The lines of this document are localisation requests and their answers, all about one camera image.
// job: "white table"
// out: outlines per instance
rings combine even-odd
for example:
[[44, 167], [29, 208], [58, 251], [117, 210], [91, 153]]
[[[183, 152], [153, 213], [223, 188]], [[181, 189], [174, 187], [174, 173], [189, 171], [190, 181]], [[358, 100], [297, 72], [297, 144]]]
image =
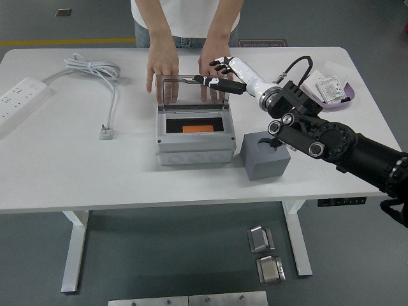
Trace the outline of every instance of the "white table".
[[[12, 50], [0, 64], [0, 94], [25, 77], [41, 80], [64, 69], [62, 60], [72, 58], [73, 52], [122, 68], [112, 119], [115, 138], [99, 140], [108, 115], [109, 88], [99, 78], [72, 73], [54, 80], [51, 96], [0, 140], [0, 213], [62, 211], [73, 222], [62, 292], [77, 289], [89, 210], [282, 201], [298, 274], [311, 275], [297, 216], [305, 200], [382, 194], [332, 164], [292, 151], [283, 176], [249, 181], [238, 155], [244, 134], [265, 131], [272, 119], [247, 94], [230, 96], [237, 138], [231, 163], [160, 166], [155, 155], [155, 97], [145, 92], [144, 49]], [[266, 81], [275, 80], [301, 55], [311, 55], [316, 69], [327, 60], [352, 69], [353, 102], [320, 116], [399, 149], [345, 50], [236, 48], [231, 53]], [[197, 50], [180, 50], [180, 74], [196, 74], [198, 57]], [[306, 65], [296, 65], [286, 80], [297, 84]]]

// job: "black cable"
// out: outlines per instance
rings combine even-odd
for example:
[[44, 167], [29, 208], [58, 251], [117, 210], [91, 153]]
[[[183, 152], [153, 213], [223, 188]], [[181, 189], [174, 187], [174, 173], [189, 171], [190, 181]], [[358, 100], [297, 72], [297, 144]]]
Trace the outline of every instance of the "black cable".
[[303, 83], [303, 81], [306, 80], [307, 76], [309, 75], [310, 71], [312, 70], [312, 68], [313, 68], [312, 58], [311, 58], [310, 56], [307, 56], [307, 55], [306, 55], [306, 56], [301, 56], [301, 57], [299, 57], [297, 60], [295, 60], [295, 61], [287, 68], [287, 70], [285, 71], [285, 74], [287, 74], [287, 73], [289, 72], [289, 70], [292, 69], [292, 67], [293, 67], [294, 65], [296, 65], [298, 62], [300, 62], [300, 61], [303, 60], [303, 59], [307, 59], [307, 62], [309, 63], [309, 67], [307, 68], [305, 74], [304, 74], [304, 75], [302, 76], [302, 78], [300, 79], [298, 86], [300, 86], [300, 85]]

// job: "table leg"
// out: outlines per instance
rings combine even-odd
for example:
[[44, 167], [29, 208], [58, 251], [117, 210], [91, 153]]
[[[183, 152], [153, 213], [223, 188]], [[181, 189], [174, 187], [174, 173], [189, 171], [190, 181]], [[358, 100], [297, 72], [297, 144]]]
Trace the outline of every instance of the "table leg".
[[64, 212], [64, 215], [73, 223], [61, 287], [62, 293], [68, 293], [77, 290], [89, 211]]
[[298, 275], [312, 275], [312, 268], [310, 267], [305, 240], [303, 239], [298, 218], [298, 210], [304, 203], [305, 200], [282, 201], [282, 206], [285, 212], [286, 224], [288, 226]]

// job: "gray foam block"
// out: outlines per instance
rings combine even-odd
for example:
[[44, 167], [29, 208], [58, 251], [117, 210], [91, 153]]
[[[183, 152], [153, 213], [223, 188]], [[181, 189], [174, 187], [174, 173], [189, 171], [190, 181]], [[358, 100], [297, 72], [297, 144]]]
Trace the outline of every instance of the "gray foam block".
[[284, 173], [291, 156], [284, 145], [271, 147], [273, 139], [268, 132], [244, 135], [241, 158], [249, 180], [277, 177]]

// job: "black robotic arm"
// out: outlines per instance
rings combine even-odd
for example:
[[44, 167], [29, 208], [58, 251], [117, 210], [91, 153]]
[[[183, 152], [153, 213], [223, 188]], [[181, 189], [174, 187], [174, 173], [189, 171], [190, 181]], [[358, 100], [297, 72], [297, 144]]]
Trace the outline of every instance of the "black robotic arm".
[[[210, 64], [223, 73], [234, 73], [242, 83], [226, 80], [222, 84], [212, 82], [217, 84], [212, 85], [209, 78], [195, 76], [194, 79], [224, 92], [241, 94], [247, 91], [258, 100], [260, 108], [275, 119], [268, 132], [280, 144], [335, 164], [338, 171], [352, 173], [376, 186], [393, 198], [381, 203], [382, 210], [408, 228], [408, 153], [366, 138], [342, 123], [320, 118], [318, 114], [323, 108], [292, 81], [280, 87], [286, 73], [302, 59], [308, 60], [309, 69], [301, 83], [311, 70], [310, 57], [297, 59], [273, 83], [266, 83], [250, 66], [234, 57], [220, 57]], [[401, 212], [391, 207], [399, 204], [404, 204]]]

